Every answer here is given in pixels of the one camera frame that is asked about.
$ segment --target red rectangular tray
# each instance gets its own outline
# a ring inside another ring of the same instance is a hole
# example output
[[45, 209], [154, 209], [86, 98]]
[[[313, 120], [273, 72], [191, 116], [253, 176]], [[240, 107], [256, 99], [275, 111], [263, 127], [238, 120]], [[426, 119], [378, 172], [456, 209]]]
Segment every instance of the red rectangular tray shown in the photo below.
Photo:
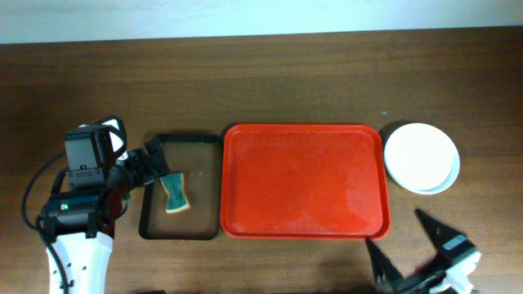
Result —
[[382, 238], [391, 222], [379, 134], [365, 125], [235, 125], [220, 222], [235, 238]]

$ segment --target wood grain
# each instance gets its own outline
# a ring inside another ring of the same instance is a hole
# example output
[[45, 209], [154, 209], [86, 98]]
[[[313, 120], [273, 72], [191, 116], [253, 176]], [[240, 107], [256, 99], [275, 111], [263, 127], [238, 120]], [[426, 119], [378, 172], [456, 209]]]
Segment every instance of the wood grain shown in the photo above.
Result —
[[[115, 114], [129, 148], [162, 131], [231, 123], [433, 124], [454, 140], [462, 169], [431, 197], [389, 179], [392, 227], [379, 243], [404, 274], [433, 254], [421, 207], [468, 233], [483, 252], [483, 293], [523, 288], [523, 29], [447, 29], [248, 38], [73, 42], [0, 47], [0, 283], [48, 291], [44, 246], [20, 217], [33, 173], [63, 149], [65, 131]], [[34, 187], [45, 203], [53, 167]], [[363, 243], [148, 241], [138, 235], [143, 189], [119, 220], [108, 293], [364, 292]]]

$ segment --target white wall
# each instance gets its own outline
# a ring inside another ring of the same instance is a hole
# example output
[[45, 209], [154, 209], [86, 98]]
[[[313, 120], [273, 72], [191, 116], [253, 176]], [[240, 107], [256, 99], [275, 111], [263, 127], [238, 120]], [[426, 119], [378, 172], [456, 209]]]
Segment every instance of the white wall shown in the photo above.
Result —
[[0, 0], [0, 43], [522, 24], [523, 0]]

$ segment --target green sponge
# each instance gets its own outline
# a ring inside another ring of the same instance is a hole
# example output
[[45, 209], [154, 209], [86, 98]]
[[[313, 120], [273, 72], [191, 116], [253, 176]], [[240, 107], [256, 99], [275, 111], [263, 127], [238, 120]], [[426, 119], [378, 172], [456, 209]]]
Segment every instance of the green sponge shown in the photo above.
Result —
[[167, 192], [167, 214], [182, 212], [190, 208], [186, 196], [186, 183], [182, 173], [173, 173], [160, 178], [163, 188]]

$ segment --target white plate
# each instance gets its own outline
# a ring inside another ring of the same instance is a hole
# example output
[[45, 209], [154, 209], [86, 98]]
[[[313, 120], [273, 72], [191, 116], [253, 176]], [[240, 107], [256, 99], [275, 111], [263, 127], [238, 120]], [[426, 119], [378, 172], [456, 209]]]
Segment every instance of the white plate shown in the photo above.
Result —
[[459, 173], [459, 154], [452, 140], [424, 123], [395, 130], [385, 145], [384, 158], [392, 179], [417, 194], [444, 191]]

